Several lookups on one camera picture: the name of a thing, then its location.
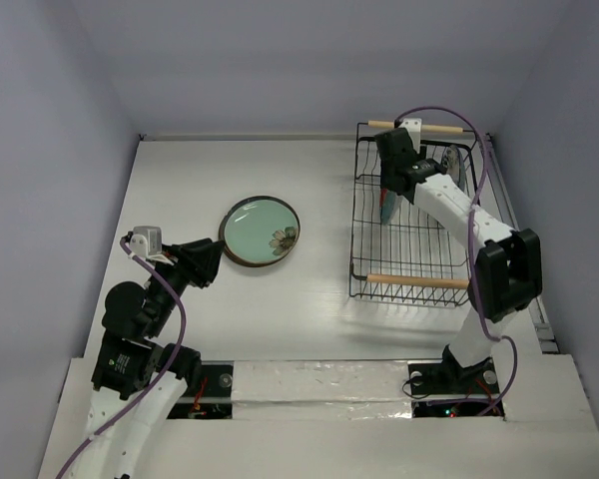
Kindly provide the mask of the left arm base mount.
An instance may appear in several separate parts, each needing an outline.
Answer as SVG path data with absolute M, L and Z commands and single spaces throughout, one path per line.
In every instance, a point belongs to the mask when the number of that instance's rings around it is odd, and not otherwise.
M 204 362 L 197 386 L 185 392 L 171 409 L 169 419 L 218 420 L 233 416 L 234 364 Z

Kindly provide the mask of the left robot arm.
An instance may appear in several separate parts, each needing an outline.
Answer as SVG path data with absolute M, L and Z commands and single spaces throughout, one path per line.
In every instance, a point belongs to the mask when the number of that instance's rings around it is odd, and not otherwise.
M 182 331 L 173 343 L 156 339 L 172 312 L 185 310 L 185 290 L 215 280 L 224 243 L 164 245 L 160 229 L 137 227 L 120 245 L 150 276 L 143 284 L 121 282 L 106 295 L 85 427 L 88 444 L 70 471 L 73 478 L 138 477 L 169 412 L 201 382 L 201 355 L 184 345 Z

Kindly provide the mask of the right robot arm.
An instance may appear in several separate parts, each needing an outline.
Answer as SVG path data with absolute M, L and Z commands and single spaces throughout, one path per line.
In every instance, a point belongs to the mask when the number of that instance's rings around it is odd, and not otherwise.
M 468 255 L 467 316 L 440 361 L 421 364 L 407 382 L 418 396 L 461 394 L 484 371 L 493 346 L 513 341 L 508 323 L 542 292 L 539 236 L 489 214 L 444 165 L 420 157 L 407 129 L 379 133 L 374 141 L 381 187 L 433 217 Z

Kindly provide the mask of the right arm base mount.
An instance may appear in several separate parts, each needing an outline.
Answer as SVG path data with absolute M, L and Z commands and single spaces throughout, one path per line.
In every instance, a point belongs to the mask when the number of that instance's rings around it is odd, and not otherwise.
M 504 416 L 492 362 L 462 376 L 441 363 L 415 362 L 408 365 L 408 374 L 402 392 L 411 401 L 414 418 Z

